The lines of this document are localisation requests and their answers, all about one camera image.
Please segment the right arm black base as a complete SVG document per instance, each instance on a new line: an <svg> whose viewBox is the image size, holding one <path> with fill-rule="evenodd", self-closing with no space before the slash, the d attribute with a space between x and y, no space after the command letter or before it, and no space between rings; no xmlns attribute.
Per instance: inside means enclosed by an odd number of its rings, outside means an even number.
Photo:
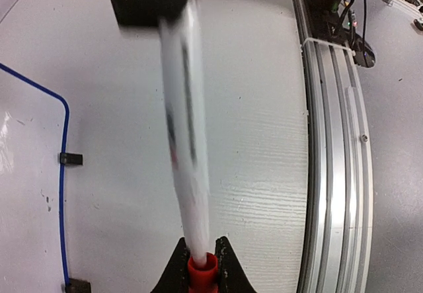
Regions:
<svg viewBox="0 0 423 293"><path fill-rule="evenodd" d="M375 54L363 35L357 32L358 20L352 5L355 0L304 0L314 38L346 46L353 51L354 63L371 68Z"/></svg>

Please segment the white marker pen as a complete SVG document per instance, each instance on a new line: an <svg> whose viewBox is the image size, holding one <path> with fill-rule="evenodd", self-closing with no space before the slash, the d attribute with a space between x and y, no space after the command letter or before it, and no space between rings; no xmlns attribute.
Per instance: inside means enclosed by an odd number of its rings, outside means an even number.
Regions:
<svg viewBox="0 0 423 293"><path fill-rule="evenodd" d="M204 268L210 244L209 172L198 1L159 22L163 94L173 181L186 245Z"/></svg>

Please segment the red marker cap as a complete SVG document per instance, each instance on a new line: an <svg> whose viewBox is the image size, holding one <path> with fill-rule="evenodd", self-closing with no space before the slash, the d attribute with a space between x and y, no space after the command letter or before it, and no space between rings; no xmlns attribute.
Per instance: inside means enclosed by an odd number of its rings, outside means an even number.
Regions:
<svg viewBox="0 0 423 293"><path fill-rule="evenodd" d="M207 253L206 264L198 267L191 257L188 260L189 293L218 293L217 284L218 260L211 253Z"/></svg>

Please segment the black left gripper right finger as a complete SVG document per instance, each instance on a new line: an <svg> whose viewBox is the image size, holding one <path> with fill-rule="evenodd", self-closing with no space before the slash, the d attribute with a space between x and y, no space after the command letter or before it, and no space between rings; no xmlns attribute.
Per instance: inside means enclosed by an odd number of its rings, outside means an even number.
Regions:
<svg viewBox="0 0 423 293"><path fill-rule="evenodd" d="M230 242L226 236L215 241L217 257L217 284L219 293L254 292Z"/></svg>

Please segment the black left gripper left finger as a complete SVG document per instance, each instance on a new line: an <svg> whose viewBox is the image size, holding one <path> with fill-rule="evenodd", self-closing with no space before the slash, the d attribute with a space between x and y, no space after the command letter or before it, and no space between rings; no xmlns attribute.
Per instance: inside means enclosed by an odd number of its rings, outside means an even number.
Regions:
<svg viewBox="0 0 423 293"><path fill-rule="evenodd" d="M152 293L188 293L190 251L181 237Z"/></svg>

